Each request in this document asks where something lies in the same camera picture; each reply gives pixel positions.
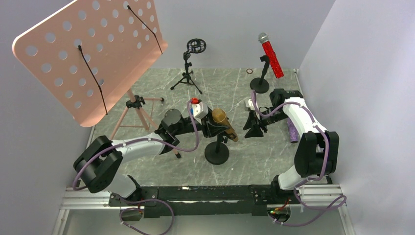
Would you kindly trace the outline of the gold microphone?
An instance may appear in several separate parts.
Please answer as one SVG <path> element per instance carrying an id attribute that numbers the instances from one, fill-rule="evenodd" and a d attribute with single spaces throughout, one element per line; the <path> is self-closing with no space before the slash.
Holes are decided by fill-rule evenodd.
<path id="1" fill-rule="evenodd" d="M 229 122 L 227 114 L 224 110 L 222 110 L 221 108 L 215 108 L 214 110 L 212 110 L 212 118 L 213 121 L 217 124 L 228 127 L 228 129 L 225 131 L 225 133 L 228 135 L 228 138 L 231 139 L 233 142 L 238 142 L 238 135 L 236 134 L 236 131 L 232 127 L 231 123 Z"/>

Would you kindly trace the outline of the black round mic stand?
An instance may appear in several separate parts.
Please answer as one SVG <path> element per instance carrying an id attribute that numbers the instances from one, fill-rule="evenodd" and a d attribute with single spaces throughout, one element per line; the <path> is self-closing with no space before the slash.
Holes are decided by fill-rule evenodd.
<path id="1" fill-rule="evenodd" d="M 260 61 L 264 62 L 261 76 L 251 80 L 250 88 L 258 94 L 264 94 L 269 90 L 269 83 L 265 79 L 265 75 L 267 74 L 270 66 L 270 58 L 268 55 L 263 55 L 260 57 Z"/>
<path id="2" fill-rule="evenodd" d="M 216 141 L 209 143 L 204 151 L 205 159 L 212 165 L 222 165 L 229 158 L 229 149 L 226 146 L 228 138 L 223 134 L 217 136 Z"/>

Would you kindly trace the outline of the red glitter microphone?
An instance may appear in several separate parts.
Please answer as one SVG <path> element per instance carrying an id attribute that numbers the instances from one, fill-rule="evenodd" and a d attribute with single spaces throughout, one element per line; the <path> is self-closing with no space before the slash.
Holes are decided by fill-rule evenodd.
<path id="1" fill-rule="evenodd" d="M 270 65 L 274 72 L 274 75 L 277 79 L 282 78 L 284 76 L 283 70 L 279 64 L 279 61 L 277 59 L 276 53 L 269 41 L 268 34 L 265 32 L 261 32 L 258 36 L 258 41 L 261 43 L 265 54 L 270 59 Z"/>

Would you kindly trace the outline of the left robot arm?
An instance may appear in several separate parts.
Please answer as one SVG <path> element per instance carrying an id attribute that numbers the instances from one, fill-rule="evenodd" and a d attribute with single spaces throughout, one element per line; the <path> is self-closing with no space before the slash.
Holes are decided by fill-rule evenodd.
<path id="1" fill-rule="evenodd" d="M 82 180 L 91 193 L 109 191 L 127 198 L 139 194 L 141 187 L 132 176 L 119 173 L 122 163 L 173 150 L 193 152 L 199 146 L 199 132 L 206 138 L 238 141 L 222 109 L 206 108 L 196 112 L 195 106 L 190 106 L 188 113 L 188 117 L 183 117 L 177 109 L 168 110 L 159 127 L 146 136 L 127 140 L 110 140 L 107 136 L 99 136 L 74 162 L 73 168 L 77 174 L 72 188 L 80 190 L 77 182 Z"/>

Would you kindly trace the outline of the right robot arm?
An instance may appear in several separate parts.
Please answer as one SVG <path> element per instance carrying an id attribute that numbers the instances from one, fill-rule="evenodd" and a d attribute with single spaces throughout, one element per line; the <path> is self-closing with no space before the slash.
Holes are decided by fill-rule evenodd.
<path id="1" fill-rule="evenodd" d="M 300 140 L 293 166 L 277 176 L 279 189 L 291 190 L 309 181 L 319 181 L 336 170 L 339 135 L 328 131 L 308 109 L 298 90 L 274 89 L 270 95 L 271 107 L 261 111 L 255 90 L 245 102 L 249 113 L 243 127 L 246 138 L 261 138 L 268 125 L 290 119 Z"/>

